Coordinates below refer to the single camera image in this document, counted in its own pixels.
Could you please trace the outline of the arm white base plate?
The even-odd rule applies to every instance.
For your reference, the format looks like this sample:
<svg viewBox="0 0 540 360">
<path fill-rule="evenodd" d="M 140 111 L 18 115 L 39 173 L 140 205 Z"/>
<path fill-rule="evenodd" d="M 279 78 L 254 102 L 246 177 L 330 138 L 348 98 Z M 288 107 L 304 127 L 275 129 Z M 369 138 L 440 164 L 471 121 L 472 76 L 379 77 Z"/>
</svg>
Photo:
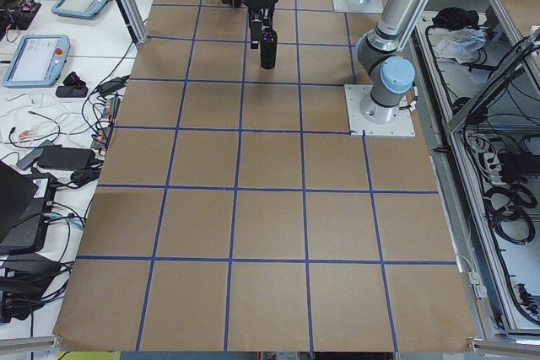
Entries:
<svg viewBox="0 0 540 360">
<path fill-rule="evenodd" d="M 381 0 L 332 0 L 333 10 L 338 13 L 382 13 Z"/>
<path fill-rule="evenodd" d="M 381 107 L 371 98 L 371 89 L 371 85 L 346 84 L 344 86 L 350 135 L 353 137 L 415 137 L 412 113 L 406 108 L 407 97 L 403 95 L 397 106 Z"/>
</svg>

